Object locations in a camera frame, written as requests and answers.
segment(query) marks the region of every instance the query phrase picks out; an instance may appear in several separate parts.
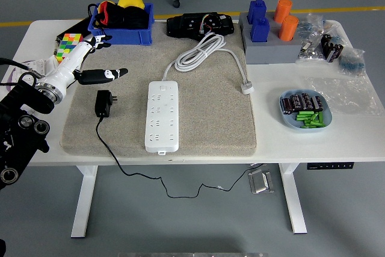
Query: black cable on floor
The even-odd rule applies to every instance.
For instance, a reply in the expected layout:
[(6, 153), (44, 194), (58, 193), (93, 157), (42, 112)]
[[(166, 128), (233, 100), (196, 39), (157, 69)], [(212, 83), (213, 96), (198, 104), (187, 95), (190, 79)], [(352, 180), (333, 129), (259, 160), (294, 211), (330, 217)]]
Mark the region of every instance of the black cable on floor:
[(99, 125), (102, 123), (103, 121), (103, 117), (101, 117), (99, 119), (99, 122), (97, 123), (96, 125), (96, 134), (97, 134), (97, 137), (99, 138), (99, 140), (104, 144), (104, 146), (107, 148), (107, 150), (109, 151), (109, 153), (111, 154), (111, 156), (115, 159), (115, 162), (117, 163), (117, 165), (119, 166), (119, 169), (122, 171), (123, 174), (125, 174), (126, 176), (142, 176), (142, 177), (145, 177), (147, 179), (150, 179), (150, 180), (161, 180), (162, 182), (162, 185), (164, 187), (164, 189), (166, 190), (166, 194), (167, 194), (167, 197), (169, 198), (172, 198), (172, 199), (181, 199), (181, 198), (184, 198), (184, 199), (193, 199), (193, 198), (196, 198), (198, 197), (199, 193), (200, 193), (200, 189), (202, 187), (206, 187), (206, 188), (211, 188), (211, 189), (217, 189), (217, 190), (221, 190), (221, 191), (225, 191), (225, 192), (229, 192), (231, 191), (231, 189), (235, 186), (235, 184), (243, 177), (243, 175), (247, 172), (247, 171), (250, 171), (250, 170), (255, 170), (256, 168), (259, 168), (260, 166), (262, 166), (263, 164), (260, 164), (256, 167), (253, 167), (253, 168), (249, 168), (249, 169), (246, 169), (244, 170), (244, 172), (242, 173), (242, 175), (233, 183), (233, 185), (229, 188), (229, 189), (223, 189), (223, 188), (220, 188), (220, 187), (212, 187), (212, 186), (207, 186), (205, 185), (204, 183), (202, 183), (200, 186), (199, 186), (199, 189), (198, 189), (198, 192), (195, 196), (171, 196), (169, 195), (168, 193), (168, 190), (167, 190), (167, 187), (166, 185), (164, 184), (163, 182), (163, 179), (162, 177), (150, 177), (150, 176), (147, 176), (147, 175), (144, 175), (142, 173), (132, 173), (132, 174), (129, 174), (129, 173), (126, 173), (122, 166), (120, 165), (118, 159), (116, 158), (116, 156), (114, 155), (114, 153), (112, 152), (112, 150), (109, 148), (109, 146), (103, 141), (102, 137), (99, 135)]

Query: desk leg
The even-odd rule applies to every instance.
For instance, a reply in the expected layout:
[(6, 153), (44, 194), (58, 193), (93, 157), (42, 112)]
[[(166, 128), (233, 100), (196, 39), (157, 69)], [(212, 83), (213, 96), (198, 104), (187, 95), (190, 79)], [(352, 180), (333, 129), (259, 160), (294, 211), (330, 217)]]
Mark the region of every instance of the desk leg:
[(83, 174), (82, 187), (80, 189), (78, 207), (73, 221), (71, 238), (85, 237), (88, 216), (90, 215), (92, 195), (96, 180), (97, 166), (77, 166)]
[(307, 233), (293, 172), (299, 163), (279, 164), (293, 233)]

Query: beige felt mat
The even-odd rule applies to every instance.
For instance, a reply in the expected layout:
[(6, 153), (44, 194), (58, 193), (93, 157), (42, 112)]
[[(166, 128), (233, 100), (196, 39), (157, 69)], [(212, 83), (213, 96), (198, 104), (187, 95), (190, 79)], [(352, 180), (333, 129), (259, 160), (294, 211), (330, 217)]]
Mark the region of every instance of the beige felt mat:
[[(85, 69), (119, 69), (129, 73), (108, 84), (78, 85), (66, 120), (61, 146), (72, 155), (108, 156), (97, 138), (94, 104), (98, 90), (117, 96), (99, 133), (117, 156), (150, 156), (144, 147), (147, 92), (160, 81), (167, 65), (197, 42), (166, 36), (166, 24), (155, 22), (153, 44), (112, 45), (90, 54)], [(227, 45), (245, 66), (239, 26), (225, 36)], [(198, 68), (178, 72), (172, 67), (167, 80), (179, 85), (179, 150), (167, 155), (249, 156), (256, 150), (250, 97), (242, 94), (242, 77), (228, 52), (210, 55)]]

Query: white desk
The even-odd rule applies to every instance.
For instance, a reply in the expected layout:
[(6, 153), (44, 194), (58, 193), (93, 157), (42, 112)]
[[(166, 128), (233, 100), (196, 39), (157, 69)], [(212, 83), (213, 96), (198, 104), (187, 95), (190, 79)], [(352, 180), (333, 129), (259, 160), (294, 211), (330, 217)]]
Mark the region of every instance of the white desk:
[[(47, 59), (54, 51), (55, 36), (78, 20), (39, 20), (29, 27), (14, 60)], [(385, 161), (385, 117), (333, 115), (333, 121), (320, 132), (301, 133), (283, 122), (279, 111), (279, 96), (286, 90), (305, 87), (306, 76), (343, 78), (328, 66), (298, 66), (296, 64), (248, 65), (248, 78), (255, 92), (251, 95), (257, 132), (257, 151), (250, 157), (217, 156), (151, 156), (149, 158), (120, 158), (123, 165), (149, 164), (253, 164), (279, 163), (286, 200), (294, 233), (306, 233), (306, 225), (295, 186), (293, 172), (299, 163)], [(7, 70), (6, 80), (11, 72)], [(39, 115), (51, 131), (47, 136), (48, 153), (38, 151), (31, 166), (77, 166), (84, 175), (72, 237), (84, 237), (91, 206), (97, 167), (115, 165), (110, 157), (73, 156), (60, 146), (74, 89), (69, 88), (65, 100), (50, 115)], [(381, 105), (377, 95), (376, 101)]]

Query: white power cable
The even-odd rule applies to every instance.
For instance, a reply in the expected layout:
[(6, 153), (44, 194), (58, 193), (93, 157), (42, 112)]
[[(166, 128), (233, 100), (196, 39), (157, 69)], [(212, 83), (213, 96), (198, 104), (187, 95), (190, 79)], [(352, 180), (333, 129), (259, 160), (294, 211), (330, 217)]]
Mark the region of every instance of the white power cable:
[(210, 54), (215, 51), (226, 51), (230, 53), (239, 68), (239, 71), (242, 75), (243, 84), (242, 84), (242, 92), (243, 94), (249, 94), (254, 91), (254, 88), (250, 81), (247, 80), (246, 74), (239, 62), (238, 57), (229, 49), (222, 48), (226, 45), (224, 41), (224, 37), (215, 33), (207, 34), (196, 47), (186, 51), (178, 56), (178, 58), (172, 61), (166, 68), (162, 81), (166, 80), (167, 72), (171, 66), (175, 66), (175, 69), (180, 72), (189, 72), (190, 70), (196, 69)]

